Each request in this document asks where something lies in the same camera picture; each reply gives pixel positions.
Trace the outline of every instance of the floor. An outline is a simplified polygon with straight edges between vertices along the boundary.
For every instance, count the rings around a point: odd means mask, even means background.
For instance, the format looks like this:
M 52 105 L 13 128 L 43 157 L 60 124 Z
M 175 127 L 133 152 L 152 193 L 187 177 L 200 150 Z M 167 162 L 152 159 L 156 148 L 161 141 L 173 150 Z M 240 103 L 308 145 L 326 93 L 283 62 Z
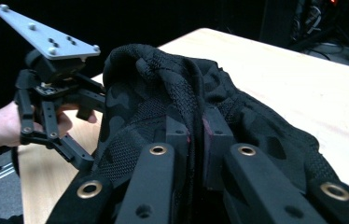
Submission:
M 349 48 L 347 47 L 323 43 L 305 50 L 303 53 L 349 65 Z M 11 163 L 9 152 L 0 156 L 0 166 L 9 163 Z M 0 217 L 9 218 L 20 214 L 22 214 L 20 178 L 15 172 L 11 173 L 11 169 L 9 169 L 8 174 L 0 179 Z

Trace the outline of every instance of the black fabric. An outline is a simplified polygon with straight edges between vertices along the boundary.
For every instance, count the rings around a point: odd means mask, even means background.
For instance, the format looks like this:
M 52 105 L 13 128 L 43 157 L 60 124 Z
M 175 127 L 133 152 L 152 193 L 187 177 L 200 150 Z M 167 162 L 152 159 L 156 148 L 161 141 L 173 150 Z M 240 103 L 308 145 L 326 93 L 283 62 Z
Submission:
M 331 186 L 329 192 L 334 197 L 329 196 L 321 189 L 324 184 Z M 332 186 L 340 187 L 344 191 L 337 190 Z M 348 185 L 337 179 L 315 178 L 309 182 L 308 190 L 308 198 L 329 223 L 349 223 L 349 200 L 344 199 L 346 198 L 344 192 L 349 194 Z M 342 200 L 335 199 L 335 196 L 342 197 Z
M 93 192 L 99 196 L 82 197 Z M 111 192 L 112 184 L 104 177 L 80 177 L 56 203 L 47 223 L 98 223 Z
M 90 175 L 107 178 L 114 189 L 132 177 L 143 146 L 164 140 L 168 108 L 187 127 L 186 181 L 174 190 L 174 223 L 228 221 L 223 204 L 212 203 L 220 201 L 222 192 L 202 187 L 205 105 L 216 106 L 235 141 L 259 147 L 304 195 L 316 179 L 341 182 L 312 135 L 238 90 L 216 62 L 171 55 L 148 45 L 127 45 L 107 58 L 104 84 L 105 112 Z

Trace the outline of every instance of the dark background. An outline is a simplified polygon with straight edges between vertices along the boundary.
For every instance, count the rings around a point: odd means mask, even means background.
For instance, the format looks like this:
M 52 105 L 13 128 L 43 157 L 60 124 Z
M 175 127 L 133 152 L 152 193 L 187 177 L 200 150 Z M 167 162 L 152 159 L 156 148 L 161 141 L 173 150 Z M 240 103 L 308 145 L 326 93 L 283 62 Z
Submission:
M 158 47 L 202 27 L 287 49 L 301 43 L 295 50 L 333 35 L 349 45 L 349 0 L 339 1 L 335 7 L 329 0 L 2 0 L 0 4 L 99 45 L 101 55 L 88 58 L 81 71 L 93 77 L 103 71 L 105 58 L 115 47 L 130 43 Z M 291 33 L 296 9 L 303 8 L 305 14 L 311 2 L 328 4 L 323 35 L 315 39 L 303 36 L 294 42 Z M 341 33 L 329 27 L 341 27 Z M 26 67 L 24 57 L 32 49 L 0 18 L 0 107 L 13 99 L 16 77 Z

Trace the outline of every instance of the screw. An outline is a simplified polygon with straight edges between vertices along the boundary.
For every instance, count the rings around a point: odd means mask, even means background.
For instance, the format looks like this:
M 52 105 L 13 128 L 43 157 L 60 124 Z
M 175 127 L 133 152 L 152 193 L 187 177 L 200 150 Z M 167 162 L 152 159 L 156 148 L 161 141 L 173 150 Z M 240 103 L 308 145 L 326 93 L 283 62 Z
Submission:
M 51 83 L 41 82 L 40 85 L 41 85 L 42 88 L 49 88 L 51 86 Z
M 28 27 L 29 27 L 29 30 L 35 30 L 35 24 L 32 22 L 29 22 Z
M 51 47 L 49 48 L 49 54 L 55 55 L 56 54 L 56 49 Z
M 29 132 L 32 131 L 32 128 L 31 128 L 31 127 L 25 127 L 25 128 L 23 128 L 23 131 L 24 131 L 25 133 L 29 133 Z
M 5 5 L 5 4 L 1 4 L 0 8 L 2 9 L 2 11 L 4 12 L 8 12 L 9 11 L 9 6 Z
M 93 49 L 94 49 L 95 51 L 99 51 L 99 50 L 100 50 L 99 46 L 97 46 L 97 45 L 93 45 Z

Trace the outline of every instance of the cable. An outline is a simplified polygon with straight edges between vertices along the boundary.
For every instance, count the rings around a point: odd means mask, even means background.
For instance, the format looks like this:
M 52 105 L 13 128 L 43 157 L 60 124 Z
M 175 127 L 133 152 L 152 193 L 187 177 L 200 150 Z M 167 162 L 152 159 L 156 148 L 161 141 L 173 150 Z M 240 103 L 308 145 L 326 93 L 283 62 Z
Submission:
M 329 56 L 323 52 L 320 52 L 318 50 L 315 49 L 308 49 L 310 52 L 314 52 L 314 53 L 318 53 L 320 55 L 322 55 L 323 57 L 325 57 L 327 60 L 331 61 L 331 59 L 329 58 Z
M 319 30 L 318 28 L 316 28 L 319 23 L 321 22 L 322 20 L 322 12 L 320 11 L 320 9 L 316 6 L 313 6 L 311 8 L 314 8 L 316 10 L 316 12 L 314 13 L 313 11 L 311 11 L 310 13 L 312 14 L 312 17 L 311 18 L 308 18 L 308 20 L 305 22 L 306 25 L 308 25 L 311 21 L 315 20 L 314 21 L 314 24 L 311 26 L 311 28 L 306 32 L 306 34 L 310 34 L 313 30 Z

